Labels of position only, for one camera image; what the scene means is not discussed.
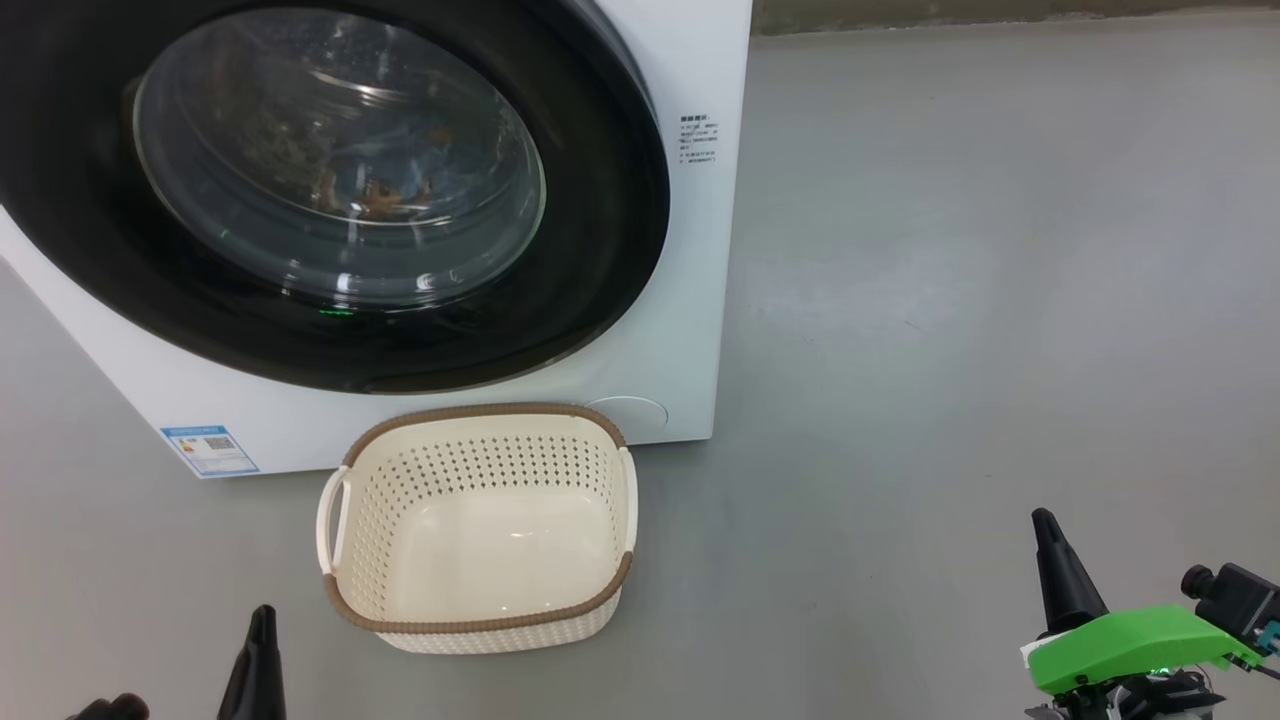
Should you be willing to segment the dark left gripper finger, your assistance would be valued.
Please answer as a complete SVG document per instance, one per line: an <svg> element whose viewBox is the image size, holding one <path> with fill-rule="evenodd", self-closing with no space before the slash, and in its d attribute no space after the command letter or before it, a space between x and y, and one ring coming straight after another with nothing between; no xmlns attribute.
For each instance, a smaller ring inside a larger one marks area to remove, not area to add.
<svg viewBox="0 0 1280 720"><path fill-rule="evenodd" d="M287 719L276 610L255 609L227 683L219 719Z"/></svg>

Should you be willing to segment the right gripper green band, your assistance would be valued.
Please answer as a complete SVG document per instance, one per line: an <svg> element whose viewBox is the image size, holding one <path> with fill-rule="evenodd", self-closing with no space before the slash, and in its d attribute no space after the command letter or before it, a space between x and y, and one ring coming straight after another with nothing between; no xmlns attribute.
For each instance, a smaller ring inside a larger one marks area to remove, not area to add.
<svg viewBox="0 0 1280 720"><path fill-rule="evenodd" d="M1263 655L1189 609L1160 605L1108 614L1108 607L1048 509L1032 512L1036 561L1048 637L1023 650L1033 684L1064 719L1114 719L1119 684L1199 664L1263 666Z"/></svg>

